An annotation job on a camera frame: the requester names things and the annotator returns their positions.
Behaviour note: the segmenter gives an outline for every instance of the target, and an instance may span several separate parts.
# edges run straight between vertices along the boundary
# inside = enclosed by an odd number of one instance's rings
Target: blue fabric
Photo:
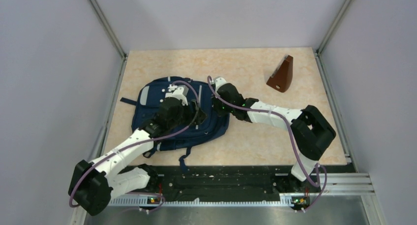
[[[147,96],[143,97],[146,98],[145,105],[140,103],[143,92],[142,88],[139,93],[138,101],[136,102],[136,110],[131,127],[132,131],[136,130],[145,120],[152,118],[154,114],[158,112],[160,100],[165,98],[165,92],[162,90],[166,90],[169,84],[177,80],[189,82],[196,90],[197,94],[200,95],[200,108],[207,114],[207,118],[197,129],[196,126],[191,126],[186,131],[161,141],[159,148],[157,147],[158,143],[155,142],[154,148],[144,154],[144,156],[148,158],[155,153],[157,148],[160,151],[187,148],[187,154],[181,156],[179,159],[181,168],[186,169],[184,159],[191,153],[191,147],[214,140],[225,134],[229,126],[229,115],[218,116],[217,112],[214,111],[211,101],[212,93],[207,83],[181,77],[170,77],[169,79],[170,80],[168,81],[168,77],[160,78],[146,85],[149,89]],[[195,100],[195,96],[191,90],[187,93],[187,99]],[[132,101],[126,98],[124,98],[123,102],[132,104]],[[185,125],[178,126],[172,133],[179,131],[184,127]]]

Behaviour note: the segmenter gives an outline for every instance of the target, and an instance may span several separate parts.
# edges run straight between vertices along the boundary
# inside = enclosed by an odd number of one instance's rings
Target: beige marble table surface
[[[290,88],[278,92],[266,80],[285,54],[294,57],[294,74]],[[254,48],[131,51],[128,56],[118,100],[137,100],[139,91],[154,79],[182,76],[205,81],[207,75],[224,77],[244,96],[284,108],[302,109],[316,106],[336,129],[323,82],[311,48]],[[107,137],[105,151],[110,151],[132,134],[133,105],[118,101]],[[156,152],[150,159],[142,156],[131,165],[179,165],[185,149]],[[189,166],[203,165],[292,165],[296,161],[288,132],[264,124],[251,124],[230,117],[225,135],[192,148],[185,159]],[[339,137],[320,159],[325,165],[345,165]]]

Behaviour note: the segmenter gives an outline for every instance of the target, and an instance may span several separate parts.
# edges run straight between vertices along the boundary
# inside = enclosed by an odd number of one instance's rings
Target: metal frame
[[[343,3],[341,9],[339,10],[335,20],[331,24],[330,28],[328,29],[325,37],[323,38],[318,50],[315,51],[315,58],[317,65],[319,67],[320,75],[323,80],[323,84],[328,96],[328,100],[330,103],[330,108],[332,110],[336,127],[338,129],[342,145],[345,151],[345,156],[347,157],[348,163],[355,162],[354,156],[352,154],[352,151],[350,149],[350,143],[349,139],[345,133],[345,127],[342,120],[342,115],[340,114],[340,110],[335,98],[335,95],[333,93],[333,89],[331,88],[330,81],[328,79],[326,66],[323,64],[323,61],[321,59],[321,54],[326,49],[326,46],[337,30],[338,26],[340,25],[340,22],[342,21],[346,11],[348,10],[349,6],[351,5],[353,0],[345,0]],[[108,23],[106,17],[104,16],[104,13],[102,12],[100,6],[98,5],[96,0],[89,0],[92,9],[94,10],[95,14],[97,15],[98,20],[103,26],[103,29],[106,31],[106,34],[108,35],[110,41],[112,42],[113,46],[119,53],[120,57],[123,59],[123,63],[120,69],[119,77],[117,86],[115,88],[115,92],[113,93],[113,101],[111,104],[111,108],[109,111],[109,114],[107,116],[107,122],[106,127],[100,131],[99,138],[102,139],[102,141],[98,141],[98,145],[96,147],[96,153],[102,154],[102,151],[104,149],[104,143],[107,140],[107,136],[110,129],[110,124],[113,117],[113,112],[115,109],[121,80],[124,74],[124,69],[126,67],[127,62],[127,54],[124,52],[120,42],[117,39],[117,36],[113,32],[110,24]],[[282,197],[283,201],[262,201],[262,202],[256,202],[256,203],[241,203],[238,204],[225,204],[225,203],[207,203],[207,202],[200,202],[200,201],[192,201],[190,203],[188,202],[171,202],[167,203],[167,206],[288,206],[288,202],[292,197],[301,196],[301,193],[282,193],[280,196]],[[365,212],[368,217],[368,221],[370,225],[385,225],[385,219],[382,215],[381,209],[379,207],[379,204],[376,200],[375,192],[371,183],[371,180],[369,178],[369,175],[367,173],[329,173],[328,174],[328,186],[327,190],[323,194],[323,196],[353,196],[353,195],[359,195],[362,198],[363,206],[365,209]],[[138,198],[137,195],[124,195],[121,199],[115,199],[111,202],[111,205],[113,206],[131,206],[132,202],[135,202],[135,205],[147,205],[145,204],[144,198]],[[84,220],[86,218],[86,211],[81,208],[77,207],[73,210],[73,215],[71,217],[71,223],[72,225],[80,225],[84,223]]]

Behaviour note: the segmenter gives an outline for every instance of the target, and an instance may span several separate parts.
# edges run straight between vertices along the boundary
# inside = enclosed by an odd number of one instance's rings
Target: white wall
[[[389,224],[416,224],[416,0],[355,0],[324,63]]]
[[[87,0],[0,0],[0,218],[67,224],[121,59]]]
[[[97,0],[129,50],[317,48],[344,0]]]

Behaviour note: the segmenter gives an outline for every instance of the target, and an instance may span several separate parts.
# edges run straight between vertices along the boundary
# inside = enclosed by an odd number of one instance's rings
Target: backpack
[[[156,151],[187,148],[186,154],[179,158],[181,170],[187,171],[184,159],[191,153],[191,148],[222,136],[229,127],[229,114],[218,116],[217,112],[214,111],[212,107],[212,92],[208,84],[205,82],[194,81],[190,78],[165,77],[156,79],[143,87],[139,92],[138,101],[126,98],[121,98],[120,101],[136,106],[131,126],[132,131],[134,131],[139,128],[145,120],[152,118],[154,114],[158,112],[161,103],[160,100],[165,98],[165,92],[163,92],[162,89],[166,90],[172,82],[177,80],[190,83],[196,90],[199,96],[200,109],[206,113],[207,117],[201,125],[190,126],[186,131],[174,137],[158,143],[155,142],[153,149],[145,152],[143,156],[150,158]],[[187,99],[195,99],[191,90],[187,93]],[[184,125],[178,126],[172,130],[172,133],[177,132],[184,127]]]

